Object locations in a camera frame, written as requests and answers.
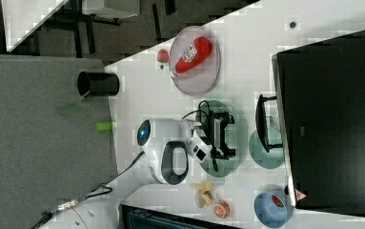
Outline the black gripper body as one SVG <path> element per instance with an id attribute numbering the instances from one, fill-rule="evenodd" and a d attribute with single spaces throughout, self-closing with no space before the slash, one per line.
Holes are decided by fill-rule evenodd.
<path id="1" fill-rule="evenodd" d="M 210 111 L 210 133 L 212 159 L 230 159 L 236 156 L 235 147 L 228 145 L 228 127 L 234 126 L 232 113 Z"/>

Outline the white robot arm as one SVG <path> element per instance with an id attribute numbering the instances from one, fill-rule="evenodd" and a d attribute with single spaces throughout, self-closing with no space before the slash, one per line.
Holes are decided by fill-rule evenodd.
<path id="1" fill-rule="evenodd" d="M 32 229 L 117 229 L 119 205 L 140 187 L 149 184 L 177 185 L 189 172 L 189 159 L 209 163 L 235 156 L 225 131 L 234 125 L 228 112 L 196 111 L 194 120 L 150 118 L 136 134 L 139 155 L 115 179 L 94 192 L 60 204 L 42 215 Z"/>

